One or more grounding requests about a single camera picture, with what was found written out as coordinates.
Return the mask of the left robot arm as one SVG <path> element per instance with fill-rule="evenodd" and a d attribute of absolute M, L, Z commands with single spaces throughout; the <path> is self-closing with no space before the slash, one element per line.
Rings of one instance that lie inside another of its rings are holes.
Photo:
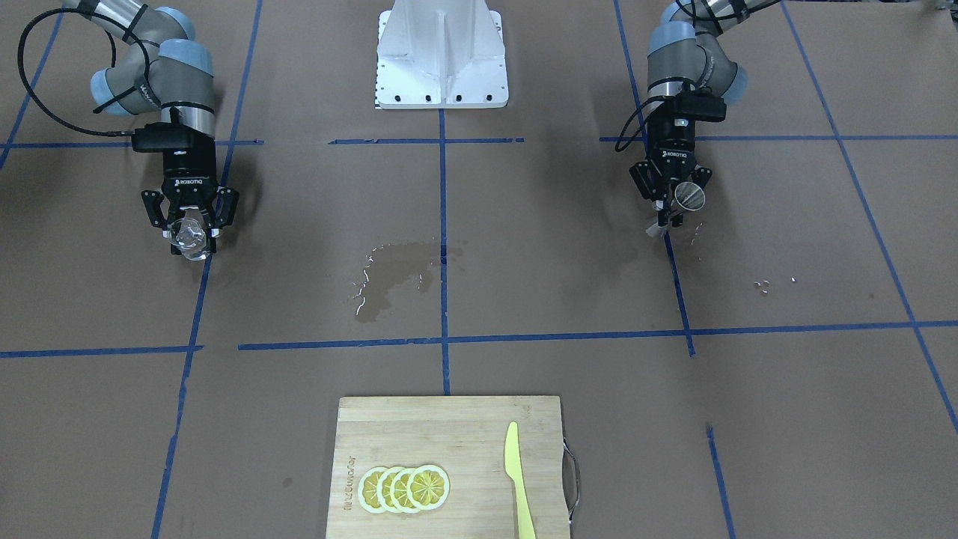
<path fill-rule="evenodd" d="M 630 168 L 643 199 L 656 208 L 653 230 L 679 228 L 701 210 L 712 170 L 698 164 L 699 123 L 721 123 L 747 88 L 745 68 L 718 39 L 773 1 L 674 1 L 662 13 L 647 51 L 649 112 L 646 156 Z"/>

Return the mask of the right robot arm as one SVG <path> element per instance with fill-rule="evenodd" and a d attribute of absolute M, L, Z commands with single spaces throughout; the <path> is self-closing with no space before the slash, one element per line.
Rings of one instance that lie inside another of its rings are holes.
<path fill-rule="evenodd" d="M 141 201 L 173 255 L 208 258 L 237 207 L 236 192 L 218 182 L 211 52 L 196 40 L 192 21 L 171 7 L 136 1 L 65 1 L 63 7 L 129 45 L 126 57 L 91 78 L 96 112 L 159 113 L 157 122 L 131 134 L 134 150 L 163 157 L 163 184 L 141 192 Z"/>

